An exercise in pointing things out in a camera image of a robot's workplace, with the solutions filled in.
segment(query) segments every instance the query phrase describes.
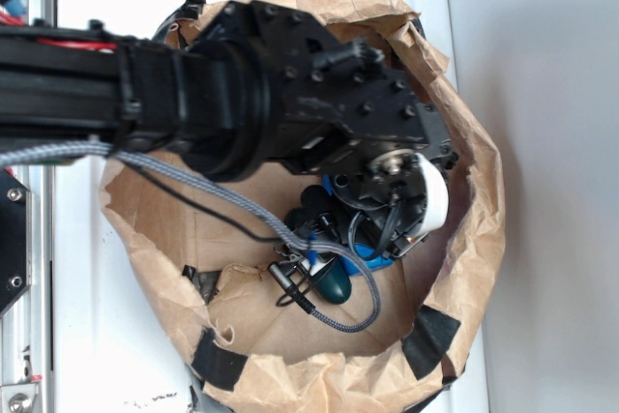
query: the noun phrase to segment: red wire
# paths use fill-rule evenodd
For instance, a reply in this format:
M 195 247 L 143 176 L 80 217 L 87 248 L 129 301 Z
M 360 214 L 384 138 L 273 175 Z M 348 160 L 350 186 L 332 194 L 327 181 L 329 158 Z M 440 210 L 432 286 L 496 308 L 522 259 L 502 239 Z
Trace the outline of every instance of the red wire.
M 11 26 L 23 26 L 23 21 L 21 18 L 7 15 L 4 12 L 0 12 L 0 22 Z
M 41 44 L 57 45 L 60 47 L 80 48 L 83 50 L 115 50 L 115 43 L 82 43 L 80 41 L 56 41 L 54 39 L 38 38 Z
M 21 18 L 16 18 L 0 12 L 0 23 L 9 26 L 24 26 L 24 22 Z M 101 42 L 81 42 L 81 41 L 57 41 L 54 39 L 38 38 L 38 43 L 56 45 L 59 47 L 79 48 L 82 50 L 115 50 L 116 44 L 114 43 L 101 43 Z

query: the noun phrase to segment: paper bag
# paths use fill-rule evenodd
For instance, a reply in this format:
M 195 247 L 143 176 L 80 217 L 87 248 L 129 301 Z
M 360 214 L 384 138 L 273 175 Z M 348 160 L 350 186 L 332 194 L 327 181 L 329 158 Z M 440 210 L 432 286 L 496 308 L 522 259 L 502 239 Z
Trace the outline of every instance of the paper bag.
M 400 412 L 423 405 L 462 374 L 496 280 L 504 250 L 499 154 L 446 79 L 448 59 L 423 38 L 413 23 L 418 14 L 401 0 L 264 1 L 314 14 L 343 41 L 363 36 L 381 48 L 390 66 L 409 71 L 422 100 L 437 105 L 460 155 L 450 172 L 445 226 L 374 273 L 383 302 L 378 320 L 345 334 L 296 306 L 276 307 L 281 289 L 264 271 L 277 259 L 272 246 L 195 211 L 118 162 L 103 177 L 103 211 L 170 340 L 209 396 L 238 413 Z M 222 5 L 188 0 L 170 19 L 165 40 L 190 44 Z M 158 156 L 183 165 L 174 155 Z M 303 188 L 317 182 L 267 163 L 229 187 L 283 218 L 299 205 Z M 170 184 L 255 233 L 272 235 L 256 218 Z M 182 276 L 186 265 L 222 270 L 208 306 Z M 353 295 L 342 306 L 310 298 L 344 324 L 362 321 L 371 310 L 369 293 L 363 280 L 352 281 Z

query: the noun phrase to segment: black connector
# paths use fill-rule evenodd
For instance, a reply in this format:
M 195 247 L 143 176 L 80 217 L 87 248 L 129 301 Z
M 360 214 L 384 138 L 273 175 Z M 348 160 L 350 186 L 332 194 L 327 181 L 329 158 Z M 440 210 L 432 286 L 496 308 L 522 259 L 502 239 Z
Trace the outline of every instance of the black connector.
M 310 302 L 305 295 L 299 290 L 297 284 L 295 284 L 280 268 L 280 265 L 275 261 L 271 263 L 267 270 L 271 273 L 271 276 L 275 279 L 275 281 L 280 285 L 283 291 L 286 293 L 288 297 L 296 302 L 296 304 L 301 307 L 305 313 L 311 314 L 315 309 L 315 306 L 312 302 Z

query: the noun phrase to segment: black metal bracket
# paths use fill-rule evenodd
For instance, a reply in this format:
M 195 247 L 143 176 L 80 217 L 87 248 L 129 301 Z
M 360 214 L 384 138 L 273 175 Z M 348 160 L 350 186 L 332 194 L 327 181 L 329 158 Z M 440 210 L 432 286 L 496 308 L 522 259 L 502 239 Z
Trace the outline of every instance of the black metal bracket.
M 15 177 L 0 169 L 0 316 L 30 287 L 29 195 Z

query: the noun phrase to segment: metal frame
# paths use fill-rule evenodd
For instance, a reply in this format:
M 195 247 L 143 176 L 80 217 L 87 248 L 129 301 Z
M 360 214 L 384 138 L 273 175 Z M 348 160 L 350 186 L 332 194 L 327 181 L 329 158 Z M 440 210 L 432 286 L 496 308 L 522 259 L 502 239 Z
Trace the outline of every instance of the metal frame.
M 54 24 L 56 0 L 26 0 L 28 20 L 38 17 Z M 53 168 L 19 166 L 15 175 L 32 193 L 29 205 L 28 255 L 31 263 L 30 289 L 0 320 L 1 384 L 4 405 L 9 388 L 32 398 L 23 411 L 53 411 L 52 373 L 52 191 Z

